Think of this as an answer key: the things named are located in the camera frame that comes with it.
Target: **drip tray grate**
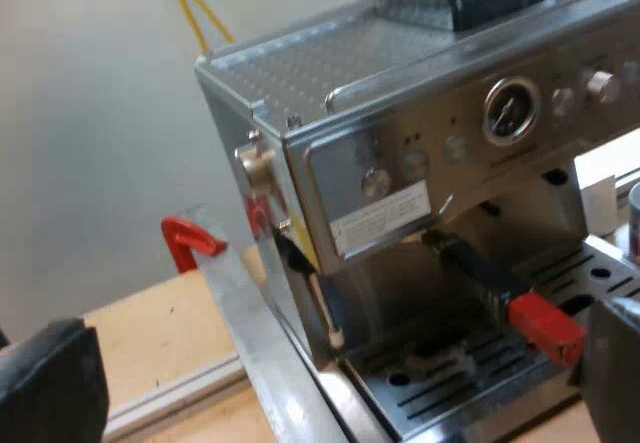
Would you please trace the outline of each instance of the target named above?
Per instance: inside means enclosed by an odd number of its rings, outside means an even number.
[[[638,273],[587,243],[528,267],[523,276],[536,290],[582,324],[601,298],[640,298]],[[391,344],[356,350],[345,360],[347,373],[396,439],[435,425],[440,436],[453,434],[562,372],[515,330],[494,327],[475,303],[466,304],[455,315],[422,322]]]

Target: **red clamp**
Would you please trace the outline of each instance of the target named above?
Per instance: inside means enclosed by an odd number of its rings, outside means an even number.
[[[207,230],[182,216],[167,216],[160,225],[171,256],[179,273],[198,268],[191,249],[216,256],[227,248],[227,242],[218,240]]]
[[[509,302],[509,323],[555,362],[573,366],[582,356],[584,330],[573,318],[536,293]]]

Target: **warning label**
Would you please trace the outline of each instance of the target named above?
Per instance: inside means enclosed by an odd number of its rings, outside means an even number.
[[[429,213],[427,182],[423,180],[332,221],[331,233],[338,253],[344,255]]]

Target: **stainless steel espresso machine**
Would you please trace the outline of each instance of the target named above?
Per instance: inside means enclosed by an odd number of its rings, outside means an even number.
[[[640,125],[638,28],[640,0],[367,0],[198,60],[264,298],[349,439],[493,440],[576,394],[433,235],[580,324],[640,294],[573,163]]]

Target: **wooden board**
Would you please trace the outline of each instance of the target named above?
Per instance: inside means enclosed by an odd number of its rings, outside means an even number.
[[[234,351],[199,271],[85,315],[98,330],[111,411]]]
[[[519,443],[579,441],[599,443],[600,439],[584,402],[577,403],[516,439]]]
[[[248,387],[223,401],[196,411],[143,439],[149,443],[174,441],[275,441],[271,427],[253,388]]]

